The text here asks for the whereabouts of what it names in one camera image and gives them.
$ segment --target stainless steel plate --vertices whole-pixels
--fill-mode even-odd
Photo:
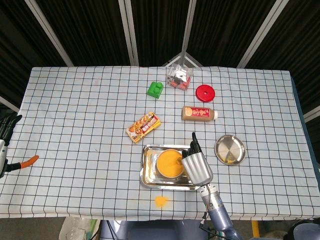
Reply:
[[[186,172],[176,178],[167,178],[162,176],[157,169],[157,159],[163,151],[174,149],[181,153],[182,150],[187,150],[189,147],[185,145],[146,145],[141,157],[141,182],[149,188],[156,189],[185,191],[198,189],[198,186],[191,183]]]
[[[243,142],[232,135],[221,136],[215,143],[214,151],[217,158],[226,165],[237,165],[246,155]]]

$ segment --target transparent box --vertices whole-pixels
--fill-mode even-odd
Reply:
[[[174,88],[187,90],[193,77],[193,69],[173,64],[168,74],[166,75],[166,83]]]

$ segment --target round metal plate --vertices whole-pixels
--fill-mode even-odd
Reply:
[[[221,136],[215,143],[214,151],[217,158],[226,165],[237,165],[246,155],[243,142],[232,135]]]

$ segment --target bottle label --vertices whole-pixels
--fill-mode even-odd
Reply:
[[[186,107],[185,108],[185,115],[190,117],[203,117],[208,118],[210,111],[208,108],[205,107]]]

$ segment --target food package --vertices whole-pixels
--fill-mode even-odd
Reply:
[[[130,127],[128,127],[126,129],[126,133],[136,144],[141,139],[143,139],[145,135],[147,135],[153,129],[159,127],[160,125],[161,121],[159,120],[159,118],[153,112],[149,112],[134,124],[132,124]]]

